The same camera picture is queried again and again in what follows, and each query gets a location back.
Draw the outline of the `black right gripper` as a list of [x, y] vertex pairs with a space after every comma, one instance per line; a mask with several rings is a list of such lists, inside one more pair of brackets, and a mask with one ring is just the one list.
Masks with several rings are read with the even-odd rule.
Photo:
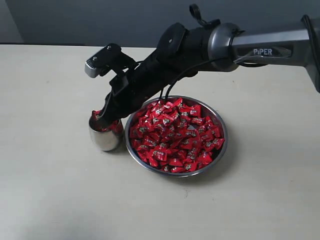
[[137, 111], [150, 97], [174, 81], [197, 74], [198, 30], [171, 25], [156, 49], [141, 63], [118, 51], [107, 63], [116, 76], [105, 98], [98, 122], [110, 125]]

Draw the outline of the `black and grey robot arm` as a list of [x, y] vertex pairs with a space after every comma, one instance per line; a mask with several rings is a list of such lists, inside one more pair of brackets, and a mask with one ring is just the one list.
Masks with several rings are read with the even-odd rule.
[[304, 67], [319, 89], [320, 21], [304, 15], [296, 23], [256, 31], [219, 22], [188, 30], [175, 23], [141, 63], [130, 58], [121, 63], [121, 58], [116, 45], [96, 55], [96, 67], [116, 72], [96, 119], [103, 126], [136, 112], [150, 97], [171, 89], [182, 78], [198, 72], [231, 72], [243, 64]]

